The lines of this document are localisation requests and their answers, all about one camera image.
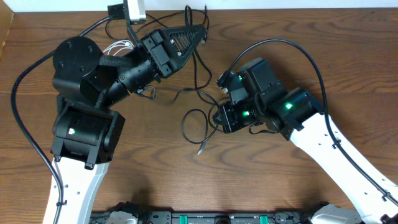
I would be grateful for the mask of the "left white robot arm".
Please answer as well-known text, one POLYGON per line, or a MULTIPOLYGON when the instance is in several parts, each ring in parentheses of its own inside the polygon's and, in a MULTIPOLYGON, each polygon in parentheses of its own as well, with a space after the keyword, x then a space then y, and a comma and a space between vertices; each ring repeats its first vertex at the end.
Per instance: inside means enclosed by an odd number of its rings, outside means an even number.
POLYGON ((113 105, 181 70, 205 37, 203 25, 163 28, 120 56, 87 37, 62 42, 53 56, 58 91, 52 179, 45 223, 88 223, 125 119, 113 105))

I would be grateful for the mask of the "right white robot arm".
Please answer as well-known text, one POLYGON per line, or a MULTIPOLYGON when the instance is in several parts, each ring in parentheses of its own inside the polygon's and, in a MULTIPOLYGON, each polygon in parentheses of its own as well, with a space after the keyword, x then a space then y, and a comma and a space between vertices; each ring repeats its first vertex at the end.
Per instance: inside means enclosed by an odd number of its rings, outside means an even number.
POLYGON ((302 223, 397 223, 397 184, 344 137, 307 90, 288 91, 261 58, 237 73, 224 72, 217 84, 229 95, 213 115, 225 133, 265 124, 268 133, 281 134, 314 159, 355 207, 321 205, 302 223))

